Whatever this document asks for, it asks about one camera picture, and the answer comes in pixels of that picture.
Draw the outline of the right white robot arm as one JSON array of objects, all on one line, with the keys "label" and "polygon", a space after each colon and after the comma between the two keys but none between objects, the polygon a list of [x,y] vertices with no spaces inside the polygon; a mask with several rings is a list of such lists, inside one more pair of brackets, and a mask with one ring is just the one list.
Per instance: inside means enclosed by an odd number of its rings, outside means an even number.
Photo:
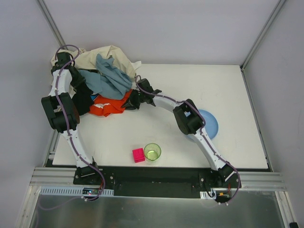
[{"label": "right white robot arm", "polygon": [[218,172],[221,180],[227,182],[233,175],[240,180],[237,169],[224,159],[212,143],[205,128],[207,122],[191,99],[178,101],[164,95],[159,89],[153,90],[146,78],[135,83],[137,88],[131,92],[122,108],[134,110],[139,109],[142,103],[147,103],[173,113],[179,130],[198,145],[210,168]]}]

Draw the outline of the orange cloth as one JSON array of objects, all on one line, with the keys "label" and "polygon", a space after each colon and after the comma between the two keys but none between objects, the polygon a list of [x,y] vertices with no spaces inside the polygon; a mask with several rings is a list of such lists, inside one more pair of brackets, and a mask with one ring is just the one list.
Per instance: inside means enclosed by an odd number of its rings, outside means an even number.
[{"label": "orange cloth", "polygon": [[94,103],[92,106],[90,106],[89,113],[96,116],[104,116],[104,117],[107,117],[110,114],[123,113],[125,111],[125,107],[122,106],[128,100],[132,91],[133,91],[132,89],[128,91],[121,100],[109,99],[102,97],[101,95],[98,95],[93,100]]}]

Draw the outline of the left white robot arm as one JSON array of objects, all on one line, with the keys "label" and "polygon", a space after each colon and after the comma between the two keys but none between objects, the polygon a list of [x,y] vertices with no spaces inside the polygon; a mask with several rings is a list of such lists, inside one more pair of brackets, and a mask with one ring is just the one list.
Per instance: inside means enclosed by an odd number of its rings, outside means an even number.
[{"label": "left white robot arm", "polygon": [[79,88],[85,85],[84,78],[74,65],[75,58],[70,53],[55,54],[55,64],[51,69],[51,91],[48,96],[41,98],[41,103],[51,128],[64,137],[76,160],[73,183],[97,185],[102,182],[102,177],[97,171],[97,163],[93,156],[88,154],[78,133],[80,117],[69,94],[70,86]]}]

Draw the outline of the blue-grey cloth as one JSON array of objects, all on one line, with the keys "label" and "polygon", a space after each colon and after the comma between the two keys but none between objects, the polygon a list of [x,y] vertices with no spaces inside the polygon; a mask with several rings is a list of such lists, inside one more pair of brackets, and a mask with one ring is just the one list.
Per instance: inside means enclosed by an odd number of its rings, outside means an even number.
[{"label": "blue-grey cloth", "polygon": [[121,100],[132,88],[130,77],[113,65],[114,59],[104,59],[100,54],[96,56],[96,70],[80,69],[79,73],[85,78],[87,87],[94,94],[102,97]]}]

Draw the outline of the beige cloth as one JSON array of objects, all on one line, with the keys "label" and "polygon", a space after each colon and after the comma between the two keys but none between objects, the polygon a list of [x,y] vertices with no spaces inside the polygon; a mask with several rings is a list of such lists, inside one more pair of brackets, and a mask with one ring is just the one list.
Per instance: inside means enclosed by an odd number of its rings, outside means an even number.
[{"label": "beige cloth", "polygon": [[123,51],[115,46],[106,46],[86,51],[85,49],[80,49],[80,55],[76,58],[76,68],[84,70],[96,70],[95,63],[96,57],[100,54],[103,59],[113,58],[112,65],[124,73],[126,73],[131,81],[131,84],[136,76],[136,72],[131,65],[131,61],[123,53]]}]

